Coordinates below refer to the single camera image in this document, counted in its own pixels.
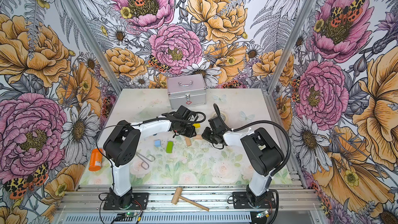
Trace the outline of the natural wood block 51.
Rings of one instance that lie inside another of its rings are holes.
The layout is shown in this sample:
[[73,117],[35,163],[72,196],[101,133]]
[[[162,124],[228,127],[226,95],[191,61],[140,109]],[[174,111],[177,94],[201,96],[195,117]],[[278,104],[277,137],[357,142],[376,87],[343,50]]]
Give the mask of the natural wood block 51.
[[193,137],[193,139],[195,139],[195,140],[202,140],[203,138],[202,138],[201,135],[197,135],[197,136]]

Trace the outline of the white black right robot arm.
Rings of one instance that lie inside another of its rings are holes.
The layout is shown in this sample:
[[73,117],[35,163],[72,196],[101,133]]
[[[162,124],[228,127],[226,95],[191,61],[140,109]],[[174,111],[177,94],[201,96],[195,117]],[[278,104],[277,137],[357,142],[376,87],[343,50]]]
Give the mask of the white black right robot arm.
[[244,149],[254,169],[252,179],[246,189],[247,202],[251,207],[259,207],[270,196],[270,185],[274,175],[284,167],[285,155],[274,139],[264,128],[246,131],[228,129],[222,118],[209,119],[202,138],[213,145],[239,146]]

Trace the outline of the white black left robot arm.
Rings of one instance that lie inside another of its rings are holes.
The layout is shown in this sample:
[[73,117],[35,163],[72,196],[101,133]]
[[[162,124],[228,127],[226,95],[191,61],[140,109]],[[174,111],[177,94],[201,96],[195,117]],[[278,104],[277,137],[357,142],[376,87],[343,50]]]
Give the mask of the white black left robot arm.
[[197,135],[194,125],[205,120],[204,113],[180,106],[174,112],[137,123],[119,121],[103,144],[105,157],[110,162],[112,170],[113,183],[108,196],[113,200],[113,205],[127,209],[133,204],[129,163],[136,156],[140,141],[164,132],[192,138]]

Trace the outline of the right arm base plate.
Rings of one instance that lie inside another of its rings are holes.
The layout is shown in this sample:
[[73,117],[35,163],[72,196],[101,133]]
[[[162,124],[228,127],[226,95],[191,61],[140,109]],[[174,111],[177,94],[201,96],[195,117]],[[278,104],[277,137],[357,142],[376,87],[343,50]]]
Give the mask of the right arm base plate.
[[276,208],[276,197],[272,192],[266,192],[261,196],[255,196],[249,192],[233,192],[232,200],[235,209],[247,208]]

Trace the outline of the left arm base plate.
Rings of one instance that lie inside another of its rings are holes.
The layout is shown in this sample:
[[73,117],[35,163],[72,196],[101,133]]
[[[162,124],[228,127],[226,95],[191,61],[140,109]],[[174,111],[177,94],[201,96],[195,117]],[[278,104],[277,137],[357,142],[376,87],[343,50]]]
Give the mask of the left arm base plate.
[[107,211],[116,210],[145,210],[148,204],[149,193],[131,193],[127,200],[120,200],[118,196],[108,194],[103,209]]

